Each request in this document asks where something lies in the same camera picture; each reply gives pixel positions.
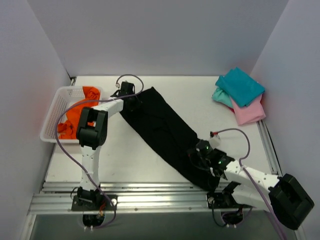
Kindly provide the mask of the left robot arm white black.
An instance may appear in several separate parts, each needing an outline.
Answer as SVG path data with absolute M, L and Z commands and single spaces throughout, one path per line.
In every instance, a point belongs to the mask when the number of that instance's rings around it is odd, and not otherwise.
M 140 105 L 135 85 L 124 81 L 105 103 L 84 107 L 81 111 L 76 139 L 81 150 L 82 175 L 77 197 L 90 210 L 100 206 L 102 195 L 98 190 L 100 151 L 107 139 L 108 120 L 122 110 L 133 111 Z

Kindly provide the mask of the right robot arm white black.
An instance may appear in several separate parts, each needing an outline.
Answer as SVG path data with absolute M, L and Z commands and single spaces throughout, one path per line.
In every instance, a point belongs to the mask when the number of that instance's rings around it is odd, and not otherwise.
M 264 210 L 273 213 L 288 229 L 297 230 L 315 206 L 294 176 L 268 174 L 245 166 L 213 148 L 211 140 L 201 140 L 187 154 L 192 163 L 227 181 L 220 200 L 226 207 L 245 205 Z

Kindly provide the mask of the black t shirt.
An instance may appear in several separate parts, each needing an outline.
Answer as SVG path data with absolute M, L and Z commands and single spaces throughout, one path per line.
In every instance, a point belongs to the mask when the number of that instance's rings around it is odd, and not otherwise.
M 154 87 L 123 101 L 121 116 L 166 163 L 207 192 L 217 188 L 220 179 L 195 167 L 199 158 L 188 155 L 188 150 L 200 141 L 197 133 Z

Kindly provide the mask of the orange t shirt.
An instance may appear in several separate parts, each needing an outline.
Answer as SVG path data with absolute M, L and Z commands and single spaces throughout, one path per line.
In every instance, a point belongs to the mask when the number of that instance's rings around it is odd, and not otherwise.
M 84 97 L 82 97 L 80 101 L 75 103 L 81 104 L 69 110 L 66 113 L 66 121 L 57 125 L 58 138 L 61 140 L 76 140 L 76 133 L 82 109 L 84 107 L 94 107 L 99 104 L 98 102 L 84 103 L 85 101 L 100 99 L 101 92 L 98 88 L 94 86 L 83 86 L 82 92 L 84 94 Z

